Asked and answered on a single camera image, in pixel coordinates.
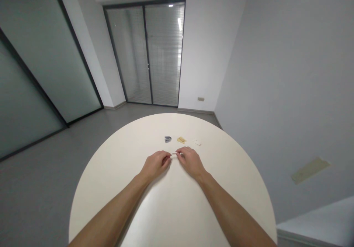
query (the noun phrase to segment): white small object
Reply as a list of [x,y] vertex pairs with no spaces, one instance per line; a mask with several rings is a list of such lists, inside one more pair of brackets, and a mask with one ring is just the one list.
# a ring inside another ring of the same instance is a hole
[[198,146],[200,146],[202,143],[200,143],[198,140],[196,140],[196,139],[193,139],[193,142],[194,142],[194,144],[196,144],[196,145],[198,145]]

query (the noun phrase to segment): gray floor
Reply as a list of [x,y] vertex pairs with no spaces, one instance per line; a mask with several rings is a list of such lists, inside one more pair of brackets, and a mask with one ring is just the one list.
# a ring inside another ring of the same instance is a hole
[[[176,108],[125,104],[99,111],[0,163],[0,246],[66,246],[76,186],[91,156],[124,125]],[[214,125],[211,114],[193,115]]]

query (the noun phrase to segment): hand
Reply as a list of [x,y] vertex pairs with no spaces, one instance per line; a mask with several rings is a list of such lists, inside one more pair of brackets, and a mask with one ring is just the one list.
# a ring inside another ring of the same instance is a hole
[[149,156],[143,168],[140,171],[140,175],[147,179],[148,182],[152,182],[157,176],[167,169],[171,163],[171,154],[166,151],[157,151]]
[[182,147],[176,150],[176,155],[183,168],[194,178],[197,179],[207,171],[205,170],[198,153],[190,147]]

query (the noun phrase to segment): glass sliding door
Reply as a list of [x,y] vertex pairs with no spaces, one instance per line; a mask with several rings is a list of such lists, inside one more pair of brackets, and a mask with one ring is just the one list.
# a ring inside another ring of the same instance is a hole
[[126,99],[151,104],[143,9],[109,9],[107,14]]
[[0,159],[65,128],[0,40]]
[[178,105],[184,2],[145,8],[154,104]]
[[127,102],[178,106],[185,0],[104,6]]
[[67,123],[102,104],[61,0],[0,0],[0,27]]

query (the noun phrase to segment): door frame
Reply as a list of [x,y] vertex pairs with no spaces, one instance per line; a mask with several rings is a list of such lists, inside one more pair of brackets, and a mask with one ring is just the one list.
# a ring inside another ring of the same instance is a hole
[[[102,6],[102,7],[103,7],[104,17],[105,17],[105,19],[106,19],[106,24],[107,24],[107,28],[108,28],[108,33],[109,33],[110,39],[111,39],[111,44],[112,44],[112,48],[113,48],[113,53],[114,53],[115,61],[116,61],[116,63],[117,63],[117,68],[118,68],[119,77],[121,78],[121,83],[122,83],[123,92],[124,92],[124,97],[125,97],[126,102],[128,102],[128,103],[137,103],[137,104],[145,104],[145,105],[155,105],[155,106],[164,106],[164,107],[174,107],[174,108],[178,108],[178,103],[179,103],[179,99],[180,99],[180,86],[181,86],[182,54],[181,54],[181,66],[180,66],[180,79],[179,79],[179,81],[178,81],[178,99],[177,99],[177,106],[154,104],[153,93],[152,93],[152,83],[151,83],[150,57],[149,57],[149,47],[148,47],[148,33],[147,33],[147,28],[146,28],[145,6],[158,5],[158,4],[173,4],[173,3],[184,2],[184,14],[183,14],[183,19],[184,19],[184,21],[185,21],[185,1],[186,1],[186,0],[152,0],[152,1],[143,1],[143,2],[124,3],[124,4],[110,4],[110,5],[103,5],[103,6]],[[123,79],[123,75],[122,75],[122,72],[121,72],[121,67],[120,67],[120,64],[119,64],[119,59],[118,59],[117,50],[116,50],[115,44],[114,44],[112,29],[111,29],[110,20],[109,20],[109,17],[108,17],[108,12],[107,12],[107,10],[109,10],[109,9],[121,9],[121,8],[128,8],[128,7],[142,7],[142,10],[143,10],[144,30],[145,30],[145,44],[146,44],[146,55],[147,55],[147,63],[148,63],[148,66],[149,66],[149,67],[148,67],[148,73],[149,73],[151,103],[142,103],[142,102],[129,101],[129,100],[128,100],[128,97],[127,97],[127,95],[126,95],[126,90],[125,90],[125,85],[124,85],[124,79]]]

